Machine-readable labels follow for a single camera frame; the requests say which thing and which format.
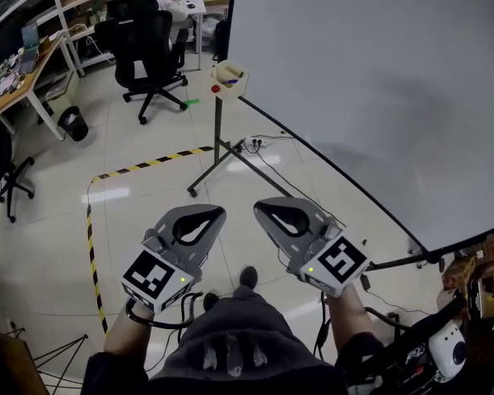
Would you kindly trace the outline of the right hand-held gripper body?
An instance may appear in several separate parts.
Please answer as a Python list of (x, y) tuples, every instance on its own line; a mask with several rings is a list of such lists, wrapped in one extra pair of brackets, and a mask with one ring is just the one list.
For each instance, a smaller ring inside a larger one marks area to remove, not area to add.
[(339, 297), (369, 263), (361, 235), (330, 225), (309, 243), (291, 246), (288, 269), (300, 281)]

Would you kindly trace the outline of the person's dark clothing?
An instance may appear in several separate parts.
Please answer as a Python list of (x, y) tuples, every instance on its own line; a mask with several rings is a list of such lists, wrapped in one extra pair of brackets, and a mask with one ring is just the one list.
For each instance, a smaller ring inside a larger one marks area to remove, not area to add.
[(139, 359), (94, 354), (81, 395), (349, 395), (363, 360), (383, 347), (373, 345), (361, 361), (330, 365), (261, 295), (240, 286), (194, 320), (153, 377)]

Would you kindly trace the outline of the person's right forearm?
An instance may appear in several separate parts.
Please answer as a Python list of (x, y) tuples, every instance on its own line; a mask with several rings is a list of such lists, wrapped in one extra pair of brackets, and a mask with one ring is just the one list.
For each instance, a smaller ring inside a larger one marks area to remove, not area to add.
[(327, 305), (338, 352), (337, 365), (351, 364), (371, 355), (373, 345), (380, 342), (354, 285), (347, 286), (339, 297), (328, 295)]

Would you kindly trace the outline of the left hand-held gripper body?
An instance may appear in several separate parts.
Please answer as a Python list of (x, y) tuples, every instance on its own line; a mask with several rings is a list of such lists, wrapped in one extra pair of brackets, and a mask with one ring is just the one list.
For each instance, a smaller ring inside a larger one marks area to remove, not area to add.
[(202, 279), (203, 237), (147, 230), (137, 258), (123, 274), (124, 292), (158, 314)]

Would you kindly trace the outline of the open grey laptop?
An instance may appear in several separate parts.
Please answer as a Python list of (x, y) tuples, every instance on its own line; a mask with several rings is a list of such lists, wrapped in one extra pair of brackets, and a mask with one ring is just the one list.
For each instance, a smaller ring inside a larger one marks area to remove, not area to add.
[(39, 55), (40, 38), (37, 25), (30, 23), (21, 29), (24, 50), (20, 58), (19, 73), (32, 73)]

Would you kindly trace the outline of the person's left forearm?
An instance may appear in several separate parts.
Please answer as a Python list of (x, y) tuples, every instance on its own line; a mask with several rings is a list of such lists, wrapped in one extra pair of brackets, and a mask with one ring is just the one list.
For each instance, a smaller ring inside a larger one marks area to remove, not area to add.
[(124, 306), (105, 339), (104, 352), (143, 362), (147, 356), (150, 337), (151, 327), (130, 319)]

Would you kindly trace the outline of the cream marker tray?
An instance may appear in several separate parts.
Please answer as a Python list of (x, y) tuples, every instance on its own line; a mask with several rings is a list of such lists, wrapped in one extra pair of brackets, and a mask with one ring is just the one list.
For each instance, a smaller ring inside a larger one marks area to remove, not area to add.
[[(217, 74), (217, 66), (222, 66), (222, 65), (236, 66), (237, 68), (243, 70), (245, 74), (239, 80), (238, 83), (234, 85), (223, 85), (222, 83), (224, 82), (224, 80), (222, 80)], [(248, 70), (239, 67), (238, 65), (232, 63), (229, 60), (223, 60), (219, 62), (215, 67), (213, 67), (211, 70), (211, 91), (212, 91), (212, 86), (217, 85), (220, 87), (220, 91), (217, 93), (212, 92), (217, 98), (221, 100), (237, 99), (238, 97), (242, 96), (245, 93), (248, 80), (249, 80)]]

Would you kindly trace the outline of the person's right shoe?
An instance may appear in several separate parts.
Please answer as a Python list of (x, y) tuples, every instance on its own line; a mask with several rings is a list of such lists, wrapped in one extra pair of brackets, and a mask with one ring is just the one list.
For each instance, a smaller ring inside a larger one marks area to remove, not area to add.
[(257, 286), (258, 279), (257, 270), (252, 266), (245, 267), (240, 273), (240, 284), (251, 290)]

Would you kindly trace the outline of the wooden desk white legs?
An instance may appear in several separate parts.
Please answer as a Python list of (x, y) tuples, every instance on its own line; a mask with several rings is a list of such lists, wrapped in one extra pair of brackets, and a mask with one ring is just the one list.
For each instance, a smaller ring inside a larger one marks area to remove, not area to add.
[(71, 72), (77, 71), (66, 45), (66, 41), (66, 35), (62, 31), (59, 31), (55, 35), (55, 38), (51, 42), (48, 49), (39, 56), (34, 71), (27, 73), (24, 79), (21, 80), (20, 86), (17, 87), (12, 93), (8, 91), (4, 95), (0, 96), (0, 116), (14, 104), (20, 102), (21, 100), (28, 99), (31, 106), (45, 123), (46, 127), (58, 139), (59, 142), (62, 142), (65, 139), (65, 136), (61, 133), (61, 128), (58, 127), (53, 121), (48, 111), (43, 106), (41, 100), (35, 94), (35, 84), (56, 49), (61, 50), (68, 66), (68, 70)]

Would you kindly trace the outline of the white table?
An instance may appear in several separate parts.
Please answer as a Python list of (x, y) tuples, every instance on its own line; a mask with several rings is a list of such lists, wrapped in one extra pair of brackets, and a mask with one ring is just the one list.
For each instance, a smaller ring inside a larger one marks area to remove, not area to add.
[(168, 2), (163, 7), (167, 10), (173, 19), (170, 30), (170, 42), (173, 44), (180, 36), (180, 31), (186, 29), (188, 31), (188, 42), (193, 42), (194, 52), (198, 56), (198, 70), (202, 69), (203, 58), (203, 15), (205, 11), (203, 6), (197, 5), (195, 2), (187, 2), (185, 0), (179, 2)]

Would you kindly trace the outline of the cluster of small desk items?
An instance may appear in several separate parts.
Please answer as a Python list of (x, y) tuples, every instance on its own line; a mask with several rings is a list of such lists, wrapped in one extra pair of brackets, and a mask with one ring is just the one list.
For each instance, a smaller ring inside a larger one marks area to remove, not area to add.
[(20, 73), (21, 55), (18, 53), (0, 64), (0, 97), (17, 90), (24, 81), (25, 73)]

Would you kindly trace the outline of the black mesh office chair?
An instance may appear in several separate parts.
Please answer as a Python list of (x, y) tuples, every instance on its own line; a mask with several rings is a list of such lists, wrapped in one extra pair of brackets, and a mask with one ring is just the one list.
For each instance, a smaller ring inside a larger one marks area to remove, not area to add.
[(94, 32), (115, 59), (115, 80), (128, 90), (124, 101), (146, 96), (138, 114), (140, 124), (147, 123), (145, 112), (154, 95), (162, 95), (185, 111), (188, 104), (166, 88), (189, 83), (179, 71), (189, 32), (181, 29), (172, 43), (172, 14), (161, 10), (157, 0), (111, 0), (106, 7), (106, 19), (95, 25)]

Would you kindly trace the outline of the brown wooden board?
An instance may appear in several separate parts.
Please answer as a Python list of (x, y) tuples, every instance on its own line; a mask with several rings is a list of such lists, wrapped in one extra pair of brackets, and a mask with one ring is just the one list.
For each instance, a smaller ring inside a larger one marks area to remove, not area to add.
[(0, 395), (49, 395), (27, 344), (1, 333)]

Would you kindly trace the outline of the black backpack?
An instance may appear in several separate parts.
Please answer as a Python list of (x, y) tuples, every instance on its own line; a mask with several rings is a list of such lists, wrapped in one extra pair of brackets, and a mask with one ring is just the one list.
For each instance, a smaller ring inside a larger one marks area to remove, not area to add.
[(230, 40), (230, 22), (228, 19), (219, 21), (214, 31), (214, 56), (213, 60), (221, 62), (227, 59)]

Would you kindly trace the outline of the pale cardboard carton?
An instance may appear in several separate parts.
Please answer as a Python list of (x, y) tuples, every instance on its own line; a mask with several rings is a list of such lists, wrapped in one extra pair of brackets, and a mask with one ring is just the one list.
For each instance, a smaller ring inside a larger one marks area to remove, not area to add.
[(69, 71), (49, 85), (44, 95), (44, 101), (54, 113), (62, 113), (74, 105), (78, 85), (78, 75), (74, 71)]

